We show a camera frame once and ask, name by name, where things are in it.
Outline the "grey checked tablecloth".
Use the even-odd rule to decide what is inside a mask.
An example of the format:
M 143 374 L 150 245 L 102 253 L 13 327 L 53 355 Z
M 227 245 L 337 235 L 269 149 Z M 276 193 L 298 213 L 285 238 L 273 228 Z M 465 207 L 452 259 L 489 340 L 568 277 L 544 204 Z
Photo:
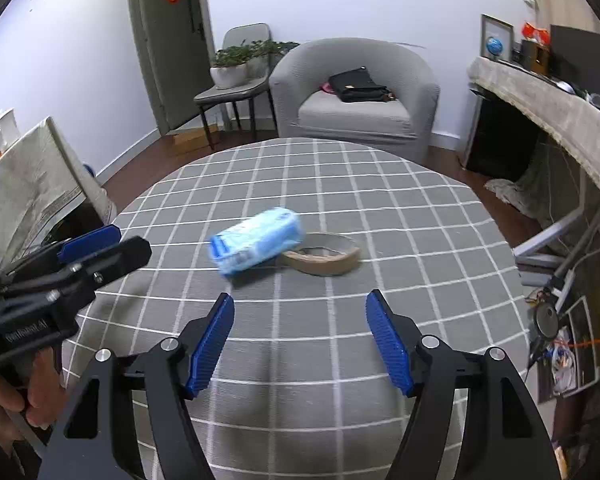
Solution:
M 364 313 L 379 289 L 451 347 L 502 347 L 524 368 L 526 306 L 514 257 L 455 158 L 414 164 L 364 146 L 275 139 L 171 169 L 145 164 L 114 198 L 146 268 L 107 286 L 62 349 L 73 384 L 93 353 L 150 349 L 228 292 L 235 323 L 189 414 L 220 479 L 380 479 L 410 417 Z M 350 236 L 361 261 L 320 278 L 267 263 L 223 278 L 210 238 L 282 206 L 308 231 Z

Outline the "white desk frame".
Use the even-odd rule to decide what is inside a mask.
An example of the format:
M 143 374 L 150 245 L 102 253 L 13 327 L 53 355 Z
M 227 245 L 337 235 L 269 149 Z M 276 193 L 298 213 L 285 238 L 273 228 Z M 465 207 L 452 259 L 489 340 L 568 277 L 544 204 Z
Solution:
M 547 248 L 550 243 L 558 240 L 559 237 L 567 234 L 585 220 L 587 187 L 588 176 L 584 169 L 580 168 L 577 208 L 513 249 L 522 284 L 544 286 L 552 278 L 562 278 L 568 270 L 574 267 L 574 260 L 584 251 L 586 244 L 592 240 L 594 232 L 600 225 L 600 206 L 576 246 L 570 249 L 565 257 L 543 254 L 541 249 Z

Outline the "black monitor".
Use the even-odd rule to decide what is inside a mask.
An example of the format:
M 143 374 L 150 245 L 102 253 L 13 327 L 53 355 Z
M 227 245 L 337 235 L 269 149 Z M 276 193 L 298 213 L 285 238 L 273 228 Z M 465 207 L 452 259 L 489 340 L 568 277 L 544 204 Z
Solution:
M 600 93 L 600 34 L 550 26 L 548 73 L 590 93 Z

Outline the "blue tissue pack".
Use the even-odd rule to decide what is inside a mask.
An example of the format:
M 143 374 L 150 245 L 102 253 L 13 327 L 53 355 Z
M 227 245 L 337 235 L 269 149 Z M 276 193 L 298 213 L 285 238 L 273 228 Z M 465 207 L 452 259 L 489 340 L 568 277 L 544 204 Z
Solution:
M 209 256 L 222 275 L 233 275 L 298 246 L 303 237 L 298 214 L 275 207 L 213 235 Z

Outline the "beige fringed desk cloth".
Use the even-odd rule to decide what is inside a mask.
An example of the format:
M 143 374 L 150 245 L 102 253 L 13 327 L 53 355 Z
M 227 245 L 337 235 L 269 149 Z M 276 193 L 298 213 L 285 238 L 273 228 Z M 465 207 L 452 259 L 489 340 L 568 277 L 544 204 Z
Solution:
M 469 81 L 513 105 L 574 158 L 600 190 L 600 110 L 527 73 L 479 56 Z

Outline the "small blue globe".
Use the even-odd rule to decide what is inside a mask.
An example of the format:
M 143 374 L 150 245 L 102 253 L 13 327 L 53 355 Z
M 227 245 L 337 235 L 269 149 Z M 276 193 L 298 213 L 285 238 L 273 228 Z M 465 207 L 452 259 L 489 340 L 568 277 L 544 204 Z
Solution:
M 504 50 L 501 40 L 493 36 L 486 38 L 484 46 L 486 47 L 486 54 L 491 60 L 498 60 Z

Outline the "potted green plant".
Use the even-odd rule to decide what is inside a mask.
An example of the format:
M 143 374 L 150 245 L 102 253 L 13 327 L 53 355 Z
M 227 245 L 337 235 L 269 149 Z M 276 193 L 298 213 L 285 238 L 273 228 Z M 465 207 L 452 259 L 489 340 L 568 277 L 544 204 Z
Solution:
M 279 61 L 292 49 L 294 41 L 253 40 L 238 46 L 217 50 L 211 61 L 210 74 L 222 90 L 241 86 L 251 79 L 264 77 L 274 61 Z

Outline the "grey door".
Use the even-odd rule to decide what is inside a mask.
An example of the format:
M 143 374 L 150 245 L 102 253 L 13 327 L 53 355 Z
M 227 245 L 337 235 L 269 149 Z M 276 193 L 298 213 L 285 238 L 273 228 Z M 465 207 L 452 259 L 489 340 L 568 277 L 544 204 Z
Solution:
M 202 0 L 129 0 L 140 71 L 160 133 L 198 116 L 194 97 L 212 86 Z

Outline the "white lace tablecloth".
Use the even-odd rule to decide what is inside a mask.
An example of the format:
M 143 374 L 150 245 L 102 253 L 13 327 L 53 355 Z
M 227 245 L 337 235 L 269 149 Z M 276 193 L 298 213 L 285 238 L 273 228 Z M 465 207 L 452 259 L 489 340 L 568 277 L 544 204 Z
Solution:
M 40 246 L 85 202 L 104 223 L 117 217 L 114 202 L 47 117 L 0 158 L 0 269 Z

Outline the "black handbag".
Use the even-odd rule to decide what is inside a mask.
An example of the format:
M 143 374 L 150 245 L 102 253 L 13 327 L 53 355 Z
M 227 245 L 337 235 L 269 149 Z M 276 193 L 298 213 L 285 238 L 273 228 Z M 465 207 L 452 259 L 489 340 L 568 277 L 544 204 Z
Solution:
M 394 100 L 393 93 L 382 84 L 373 81 L 366 67 L 331 76 L 329 87 L 345 103 L 389 102 Z

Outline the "brown packing tape roll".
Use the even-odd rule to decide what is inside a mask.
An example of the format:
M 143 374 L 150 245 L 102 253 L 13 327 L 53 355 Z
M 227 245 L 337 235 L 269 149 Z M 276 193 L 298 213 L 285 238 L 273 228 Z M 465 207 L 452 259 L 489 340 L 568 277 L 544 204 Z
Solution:
M 361 248 L 351 237 L 331 232 L 307 232 L 297 246 L 282 252 L 277 261 L 304 274 L 337 276 L 353 271 L 360 259 Z

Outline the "framed picture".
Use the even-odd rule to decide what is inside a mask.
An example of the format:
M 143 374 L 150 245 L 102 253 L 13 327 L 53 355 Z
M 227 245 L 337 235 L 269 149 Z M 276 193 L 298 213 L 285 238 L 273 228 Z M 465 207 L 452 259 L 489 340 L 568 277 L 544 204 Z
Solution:
M 504 50 L 501 57 L 498 60 L 492 61 L 505 61 L 510 62 L 512 60 L 512 52 L 514 46 L 514 28 L 511 24 L 508 24 L 499 18 L 494 18 L 488 14 L 481 15 L 481 39 L 480 39 L 480 55 L 483 58 L 489 58 L 486 54 L 486 38 L 493 36 L 501 40 Z

